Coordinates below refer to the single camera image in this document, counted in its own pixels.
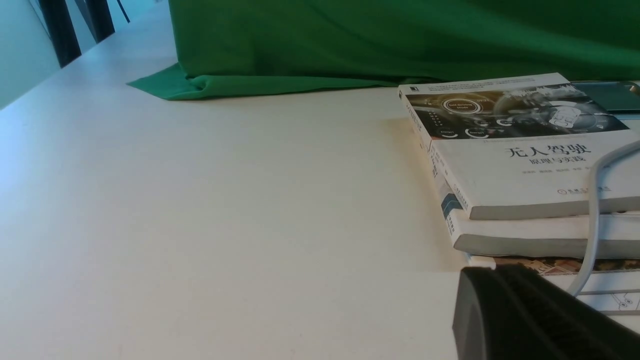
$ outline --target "book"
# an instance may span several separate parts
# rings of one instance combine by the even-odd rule
[[[486,256],[584,257],[588,216],[471,220],[422,144],[420,151],[456,250]],[[600,221],[598,258],[640,258],[640,211],[603,214]]]
[[[399,96],[430,156],[472,220],[588,213],[588,191],[603,212],[640,209],[640,154],[605,171],[588,189],[600,157],[640,137],[560,74],[401,85]]]
[[[579,259],[563,258],[491,258],[468,255],[467,260],[470,266],[490,268],[522,265],[562,289],[569,286],[582,266]],[[607,315],[640,315],[640,260],[597,260],[593,274],[578,299]]]

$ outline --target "book stack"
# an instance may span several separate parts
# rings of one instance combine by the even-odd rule
[[[607,168],[597,189],[587,186],[595,161],[639,136],[564,77],[401,85],[398,94],[453,247],[472,264],[583,257],[590,191],[605,213],[598,257],[640,258],[640,154]],[[488,260],[498,256],[510,260]],[[621,265],[606,271],[640,269],[610,263]]]

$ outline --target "white table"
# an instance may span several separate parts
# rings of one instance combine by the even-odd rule
[[[163,4],[0,113],[0,359],[455,359],[464,262],[395,90],[125,85],[172,39]]]

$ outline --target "green backdrop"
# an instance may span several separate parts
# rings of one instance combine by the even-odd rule
[[[169,0],[169,100],[501,78],[640,79],[640,0]]]

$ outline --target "gray cable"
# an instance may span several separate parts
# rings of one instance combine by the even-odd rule
[[[593,271],[593,265],[596,261],[596,253],[598,252],[598,242],[600,241],[600,201],[598,199],[598,175],[600,171],[607,165],[614,163],[625,156],[640,150],[640,141],[632,142],[619,149],[602,156],[591,167],[589,172],[589,237],[587,238],[587,249],[584,253],[584,260],[578,275],[575,277],[567,292],[573,296],[577,296],[582,288],[589,280],[589,276]]]

